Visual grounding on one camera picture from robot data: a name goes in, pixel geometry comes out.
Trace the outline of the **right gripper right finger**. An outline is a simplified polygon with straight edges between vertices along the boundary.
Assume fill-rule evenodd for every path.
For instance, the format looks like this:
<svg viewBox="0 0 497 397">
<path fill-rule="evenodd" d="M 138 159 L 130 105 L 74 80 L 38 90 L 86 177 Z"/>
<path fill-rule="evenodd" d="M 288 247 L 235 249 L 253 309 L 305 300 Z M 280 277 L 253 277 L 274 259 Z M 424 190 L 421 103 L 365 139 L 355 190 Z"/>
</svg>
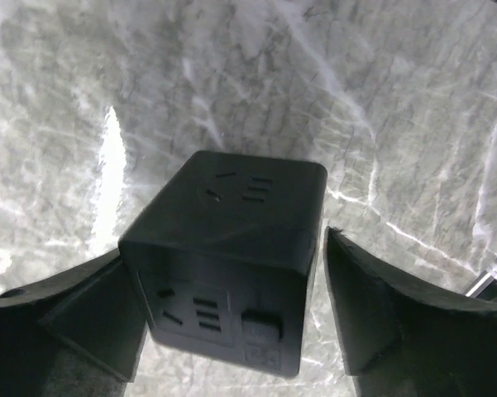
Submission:
<svg viewBox="0 0 497 397">
<path fill-rule="evenodd" d="M 411 275 L 328 228 L 327 287 L 359 396 L 497 396 L 497 282 L 478 296 Z"/>
</svg>

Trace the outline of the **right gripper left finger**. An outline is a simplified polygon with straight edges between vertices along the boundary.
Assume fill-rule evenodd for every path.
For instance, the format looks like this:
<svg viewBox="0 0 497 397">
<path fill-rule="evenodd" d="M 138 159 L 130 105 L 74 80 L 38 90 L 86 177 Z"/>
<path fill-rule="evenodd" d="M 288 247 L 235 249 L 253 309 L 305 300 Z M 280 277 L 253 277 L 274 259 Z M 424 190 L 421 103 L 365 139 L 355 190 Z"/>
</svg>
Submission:
<svg viewBox="0 0 497 397">
<path fill-rule="evenodd" d="M 118 250 L 0 294 L 0 396 L 122 396 L 146 335 Z"/>
</svg>

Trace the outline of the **black cube socket adapter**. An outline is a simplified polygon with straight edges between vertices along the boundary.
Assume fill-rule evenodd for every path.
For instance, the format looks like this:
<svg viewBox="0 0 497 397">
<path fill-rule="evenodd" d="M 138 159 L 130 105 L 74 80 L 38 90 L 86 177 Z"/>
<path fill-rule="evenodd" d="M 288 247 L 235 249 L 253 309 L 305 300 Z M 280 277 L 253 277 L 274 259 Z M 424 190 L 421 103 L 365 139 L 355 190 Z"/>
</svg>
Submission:
<svg viewBox="0 0 497 397">
<path fill-rule="evenodd" d="M 326 185 L 311 161 L 194 153 L 118 243 L 152 339 L 295 377 Z"/>
</svg>

